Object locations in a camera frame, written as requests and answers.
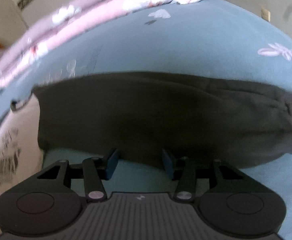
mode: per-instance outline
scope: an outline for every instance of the ribbed gray panel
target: ribbed gray panel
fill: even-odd
[[[33,240],[4,234],[0,240]],[[90,204],[69,228],[36,240],[234,240],[208,227],[191,205],[176,203],[166,193],[114,193]],[[276,235],[259,240],[280,240]]]

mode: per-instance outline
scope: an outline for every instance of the metal bolt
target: metal bolt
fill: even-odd
[[[181,191],[181,192],[178,192],[176,197],[178,199],[181,199],[181,200],[188,200],[188,199],[192,198],[192,194],[190,192],[188,192],[188,191]]]
[[[104,193],[102,193],[101,191],[92,191],[88,194],[88,197],[90,197],[91,199],[101,199],[104,197]]]

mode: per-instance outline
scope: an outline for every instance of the dark garment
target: dark garment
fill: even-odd
[[[170,73],[110,73],[33,90],[38,142],[161,166],[161,150],[239,168],[292,153],[292,94],[278,87]]]

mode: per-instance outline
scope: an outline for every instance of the bed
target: bed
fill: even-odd
[[[0,96],[0,119],[11,100],[28,98],[35,84],[104,72],[155,71],[262,82],[292,92],[292,40],[259,17],[223,0],[165,4],[107,21],[71,38],[32,62]],[[79,163],[90,153],[56,149],[59,159]],[[279,231],[292,240],[292,155],[243,170],[277,192],[287,205]],[[111,191],[170,191],[163,171],[121,161]],[[73,185],[81,191],[78,181]]]

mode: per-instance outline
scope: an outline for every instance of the wall outlet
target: wall outlet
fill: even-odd
[[[271,21],[271,12],[266,10],[266,9],[262,9],[262,18],[268,22]]]

